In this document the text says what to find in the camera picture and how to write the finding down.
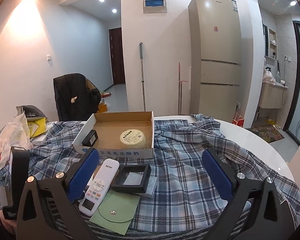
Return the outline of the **person's left hand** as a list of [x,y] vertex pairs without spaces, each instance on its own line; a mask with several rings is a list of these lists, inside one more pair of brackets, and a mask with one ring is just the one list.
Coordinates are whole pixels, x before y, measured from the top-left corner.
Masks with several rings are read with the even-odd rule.
[[3,227],[11,234],[15,235],[17,229],[17,222],[15,220],[6,220],[3,211],[0,210],[0,221]]

